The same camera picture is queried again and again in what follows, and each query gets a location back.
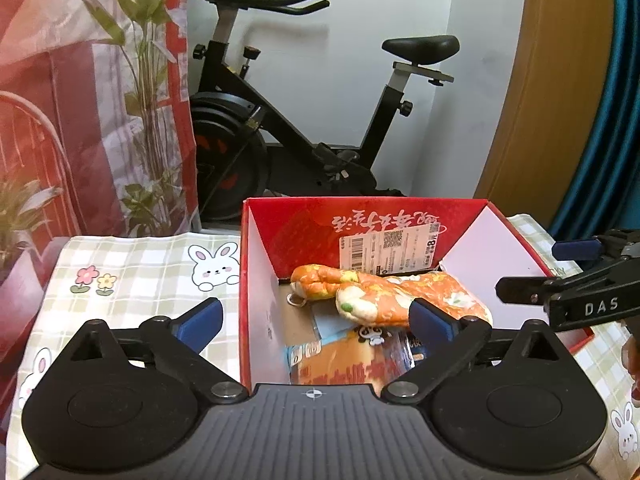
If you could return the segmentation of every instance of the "exercise bike flywheel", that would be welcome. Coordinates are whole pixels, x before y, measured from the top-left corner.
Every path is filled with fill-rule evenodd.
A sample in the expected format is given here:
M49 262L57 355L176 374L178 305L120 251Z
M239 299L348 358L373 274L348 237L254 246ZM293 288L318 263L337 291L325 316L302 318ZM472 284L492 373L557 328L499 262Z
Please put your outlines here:
M191 119L201 218L209 222L237 218L242 213L242 202L251 196L261 196L266 187L269 170L264 139L259 132L254 135L227 170L230 157L242 145L236 132L244 119L210 103L194 101ZM212 189L222 171L226 171L224 177Z

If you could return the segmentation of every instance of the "brown wooden panel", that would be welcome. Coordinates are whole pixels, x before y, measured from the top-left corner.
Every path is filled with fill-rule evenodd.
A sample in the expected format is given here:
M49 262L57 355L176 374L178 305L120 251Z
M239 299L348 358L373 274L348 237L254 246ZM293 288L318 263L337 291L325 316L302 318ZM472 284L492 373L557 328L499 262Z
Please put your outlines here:
M614 0L525 0L494 143L476 189L505 215L548 226L600 102Z

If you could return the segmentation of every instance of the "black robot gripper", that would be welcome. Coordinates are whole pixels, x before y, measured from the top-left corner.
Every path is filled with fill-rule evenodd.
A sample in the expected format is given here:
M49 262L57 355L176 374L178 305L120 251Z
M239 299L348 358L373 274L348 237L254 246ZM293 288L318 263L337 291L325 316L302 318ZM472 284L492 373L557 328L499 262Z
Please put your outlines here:
M368 384L250 394L198 355L222 315L212 298L137 329L86 322L22 412L28 478L598 478L604 403L543 321L492 330L416 300L428 355L377 398Z

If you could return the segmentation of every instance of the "exercise bike seat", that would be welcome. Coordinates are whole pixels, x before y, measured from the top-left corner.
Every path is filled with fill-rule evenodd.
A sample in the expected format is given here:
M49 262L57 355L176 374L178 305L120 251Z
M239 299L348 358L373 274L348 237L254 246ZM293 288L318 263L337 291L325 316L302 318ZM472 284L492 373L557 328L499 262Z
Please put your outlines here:
M444 61L460 50L455 36L425 36L422 38L395 38L386 40L382 50L413 64L431 65Z

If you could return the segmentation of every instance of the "red box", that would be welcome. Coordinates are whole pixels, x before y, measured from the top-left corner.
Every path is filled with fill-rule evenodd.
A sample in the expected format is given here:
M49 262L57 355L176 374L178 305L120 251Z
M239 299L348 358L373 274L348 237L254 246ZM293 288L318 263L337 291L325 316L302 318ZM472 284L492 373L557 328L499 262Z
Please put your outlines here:
M551 276L535 250L487 200L321 197L250 198L241 237L239 343L241 381L289 383L287 334L279 279L297 266L339 266L343 236L415 226L426 218L441 225L432 267L456 277L492 312L495 328L520 328L545 319L541 306L503 304L495 283L503 276ZM562 335L577 351L591 330Z

